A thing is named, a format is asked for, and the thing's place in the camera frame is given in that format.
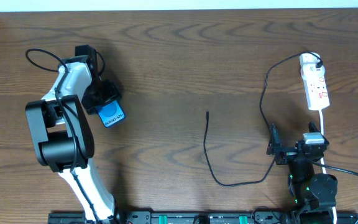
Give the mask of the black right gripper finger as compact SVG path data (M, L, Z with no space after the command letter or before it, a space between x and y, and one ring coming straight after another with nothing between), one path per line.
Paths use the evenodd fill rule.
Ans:
M274 124L270 126L270 139L267 146L267 155L276 155L281 150L281 141Z
M313 121L310 121L308 124L308 129L309 129L309 133L321 133L321 131L317 128L317 126L315 125L315 123ZM328 146L329 145L329 141L325 138L325 142L324 145Z

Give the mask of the blue Galaxy smartphone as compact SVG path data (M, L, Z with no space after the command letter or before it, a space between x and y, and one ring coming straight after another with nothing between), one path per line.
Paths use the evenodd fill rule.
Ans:
M100 120L106 128L114 126L126 117L117 100L109 103L108 105L97 107L97 112Z

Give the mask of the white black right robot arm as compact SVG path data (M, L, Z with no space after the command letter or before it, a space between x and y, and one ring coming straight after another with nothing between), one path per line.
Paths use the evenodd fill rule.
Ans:
M281 144L278 130L270 126L267 154L273 155L277 165L289 168L289 189L295 198L295 207L285 212L283 223L333 223L332 208L336 206L337 178L316 173L313 164L324 157L329 141L310 122L309 131L293 147Z

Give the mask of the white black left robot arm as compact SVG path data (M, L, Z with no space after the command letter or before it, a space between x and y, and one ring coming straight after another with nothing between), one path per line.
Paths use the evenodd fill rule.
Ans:
M101 79L100 59L99 52L60 59L55 83L41 100L26 105L25 115L36 159L70 186L84 210L81 222L125 223L94 164L94 138L86 119L96 114L110 128L126 117L117 88Z

